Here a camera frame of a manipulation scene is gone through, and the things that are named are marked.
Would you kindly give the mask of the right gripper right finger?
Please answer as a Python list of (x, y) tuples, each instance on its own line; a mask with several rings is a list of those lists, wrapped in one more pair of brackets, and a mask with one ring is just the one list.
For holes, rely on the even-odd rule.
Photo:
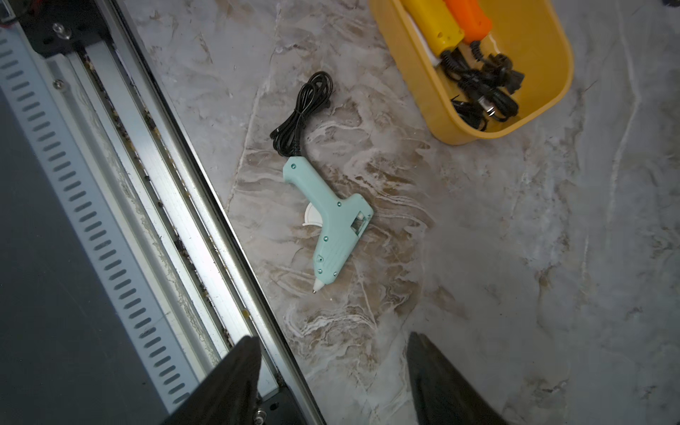
[(420, 424), (504, 424), (506, 421), (425, 335), (407, 342), (407, 367)]

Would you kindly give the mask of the yellow hot glue gun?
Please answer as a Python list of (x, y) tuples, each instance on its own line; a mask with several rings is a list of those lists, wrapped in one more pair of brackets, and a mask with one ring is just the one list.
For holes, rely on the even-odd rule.
[(490, 120), (504, 123), (519, 114), (519, 104), (512, 95), (493, 85), (482, 71), (482, 64), (472, 56), (463, 42), (463, 31), (444, 1), (404, 1), (402, 5), (440, 58), (436, 68), (459, 89), (460, 94), (451, 99), (451, 104), (467, 125), (485, 131)]

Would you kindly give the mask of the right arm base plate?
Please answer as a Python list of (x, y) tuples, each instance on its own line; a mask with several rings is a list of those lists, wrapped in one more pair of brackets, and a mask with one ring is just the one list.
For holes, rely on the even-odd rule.
[(110, 39), (106, 21), (90, 0), (28, 1), (18, 23), (43, 58), (67, 55)]

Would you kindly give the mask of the orange hot glue gun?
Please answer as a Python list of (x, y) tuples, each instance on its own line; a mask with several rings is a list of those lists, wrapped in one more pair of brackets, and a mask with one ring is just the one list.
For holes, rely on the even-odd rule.
[(463, 31), (463, 42), (469, 46), (472, 56), (482, 64), (482, 71), (497, 87), (503, 87), (513, 95), (522, 87), (524, 74), (514, 69), (508, 56), (489, 54), (485, 56), (481, 50), (481, 42), (490, 34), (492, 21), (476, 0), (444, 0), (453, 19)]

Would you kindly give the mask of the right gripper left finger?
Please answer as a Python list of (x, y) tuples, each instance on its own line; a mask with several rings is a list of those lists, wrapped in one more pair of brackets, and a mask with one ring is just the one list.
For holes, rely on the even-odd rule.
[(164, 423), (254, 423), (260, 367), (260, 339), (245, 336)]

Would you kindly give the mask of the white hot glue gun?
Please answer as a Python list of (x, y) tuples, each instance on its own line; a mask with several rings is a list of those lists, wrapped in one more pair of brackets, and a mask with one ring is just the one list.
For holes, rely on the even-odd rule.
[(423, 48), (424, 52), (426, 53), (427, 58), (430, 61), (430, 64), (432, 65), (432, 67), (437, 67), (441, 62), (440, 58), (438, 58), (434, 55), (434, 53), (430, 49), (430, 46), (428, 45), (428, 43), (425, 39), (423, 33), (421, 33), (421, 30), (418, 28), (416, 22), (414, 21), (414, 19), (412, 18), (412, 16), (409, 13), (407, 13), (407, 18), (411, 22), (411, 25), (414, 28), (414, 31), (415, 31), (416, 35), (418, 36), (418, 39), (421, 43), (421, 47)]

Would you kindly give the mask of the yellow plastic storage box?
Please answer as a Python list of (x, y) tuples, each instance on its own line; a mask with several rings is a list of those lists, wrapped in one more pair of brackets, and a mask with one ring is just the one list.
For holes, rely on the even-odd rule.
[(555, 106), (574, 74), (550, 1), (373, 1), (371, 12), (435, 138), (507, 136)]

